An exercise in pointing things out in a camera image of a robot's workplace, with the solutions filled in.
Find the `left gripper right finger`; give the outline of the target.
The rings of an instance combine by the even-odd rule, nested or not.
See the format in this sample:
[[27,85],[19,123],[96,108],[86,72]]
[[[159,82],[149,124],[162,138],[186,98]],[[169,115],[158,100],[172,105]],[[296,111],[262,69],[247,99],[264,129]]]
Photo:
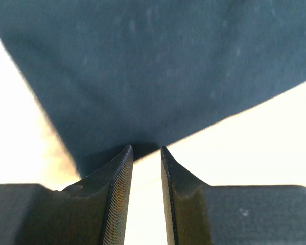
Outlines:
[[168,244],[306,244],[306,187],[211,186],[160,154]]

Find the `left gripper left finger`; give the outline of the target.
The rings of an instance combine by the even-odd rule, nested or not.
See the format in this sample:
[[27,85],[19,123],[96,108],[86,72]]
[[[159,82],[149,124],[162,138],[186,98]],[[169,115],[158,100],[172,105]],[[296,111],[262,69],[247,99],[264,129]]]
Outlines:
[[132,170],[127,146],[62,191],[0,184],[0,244],[123,244]]

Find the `black t shirt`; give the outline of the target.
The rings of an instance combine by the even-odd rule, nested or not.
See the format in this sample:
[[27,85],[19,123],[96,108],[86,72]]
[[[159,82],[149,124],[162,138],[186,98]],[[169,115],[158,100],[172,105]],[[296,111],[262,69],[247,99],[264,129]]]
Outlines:
[[0,39],[82,177],[306,80],[306,1],[0,1]]

